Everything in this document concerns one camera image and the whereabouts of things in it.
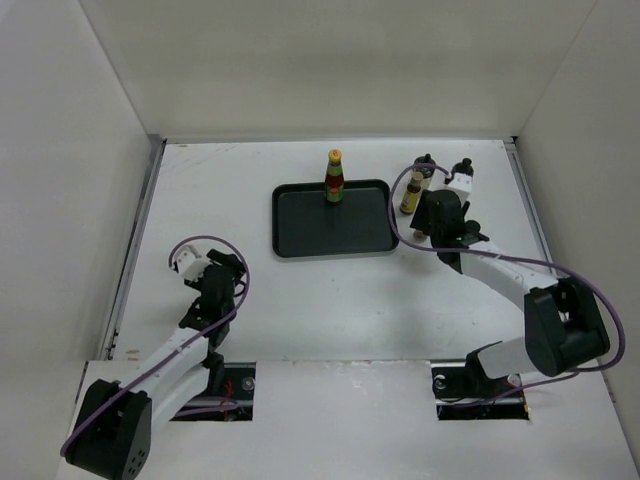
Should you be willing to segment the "small spice jar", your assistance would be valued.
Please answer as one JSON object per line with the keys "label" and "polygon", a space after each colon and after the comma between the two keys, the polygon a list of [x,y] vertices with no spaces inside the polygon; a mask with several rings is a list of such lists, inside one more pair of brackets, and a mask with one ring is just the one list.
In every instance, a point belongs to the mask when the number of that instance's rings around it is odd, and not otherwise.
{"label": "small spice jar", "polygon": [[413,237],[418,240],[424,240],[427,235],[423,231],[415,229],[413,232]]}

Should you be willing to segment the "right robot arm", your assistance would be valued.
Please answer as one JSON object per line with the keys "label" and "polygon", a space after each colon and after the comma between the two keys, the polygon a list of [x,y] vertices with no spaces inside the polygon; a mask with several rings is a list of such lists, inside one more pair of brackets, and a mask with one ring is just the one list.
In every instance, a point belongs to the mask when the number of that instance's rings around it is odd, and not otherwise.
{"label": "right robot arm", "polygon": [[539,372],[553,378],[606,354],[609,335],[586,283],[533,270],[525,259],[509,261],[478,222],[465,218],[467,209],[450,190],[427,191],[411,227],[427,235],[441,262],[515,305],[523,314],[524,335],[468,354],[466,388],[483,396],[502,377]]}

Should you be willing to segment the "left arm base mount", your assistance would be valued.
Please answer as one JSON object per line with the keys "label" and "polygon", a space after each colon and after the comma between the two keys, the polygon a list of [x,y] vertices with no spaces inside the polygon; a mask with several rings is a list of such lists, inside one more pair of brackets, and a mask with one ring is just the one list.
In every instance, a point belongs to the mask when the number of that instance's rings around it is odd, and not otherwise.
{"label": "left arm base mount", "polygon": [[203,365],[209,370],[207,387],[189,400],[173,421],[252,421],[257,364],[227,362],[223,355],[213,353]]}

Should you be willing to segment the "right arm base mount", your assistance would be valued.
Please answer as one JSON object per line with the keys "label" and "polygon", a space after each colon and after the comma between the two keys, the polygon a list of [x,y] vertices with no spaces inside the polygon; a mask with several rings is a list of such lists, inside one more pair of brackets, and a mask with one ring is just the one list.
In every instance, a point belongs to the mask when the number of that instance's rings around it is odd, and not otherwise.
{"label": "right arm base mount", "polygon": [[440,421],[529,419],[518,374],[490,379],[464,361],[433,362],[431,374]]}

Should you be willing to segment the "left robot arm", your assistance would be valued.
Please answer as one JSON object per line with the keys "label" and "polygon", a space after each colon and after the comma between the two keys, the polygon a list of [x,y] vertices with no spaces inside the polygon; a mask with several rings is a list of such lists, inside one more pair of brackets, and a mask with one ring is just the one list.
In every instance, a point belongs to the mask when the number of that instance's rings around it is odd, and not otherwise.
{"label": "left robot arm", "polygon": [[197,395],[210,399],[223,390],[224,359],[217,350],[247,298],[249,267],[235,246],[202,254],[193,242],[179,242],[168,265],[197,298],[169,339],[140,365],[87,388],[60,449],[67,464],[102,479],[135,479],[153,435],[189,415],[186,405]]}

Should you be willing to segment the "red sauce bottle yellow cap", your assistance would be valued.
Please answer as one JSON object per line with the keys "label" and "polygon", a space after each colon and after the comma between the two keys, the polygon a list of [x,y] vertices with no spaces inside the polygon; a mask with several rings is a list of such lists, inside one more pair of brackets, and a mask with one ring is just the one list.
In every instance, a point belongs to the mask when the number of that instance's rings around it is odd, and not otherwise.
{"label": "red sauce bottle yellow cap", "polygon": [[343,200],[344,184],[342,153],[338,149],[332,149],[328,153],[325,175],[325,199],[329,204],[337,205]]}

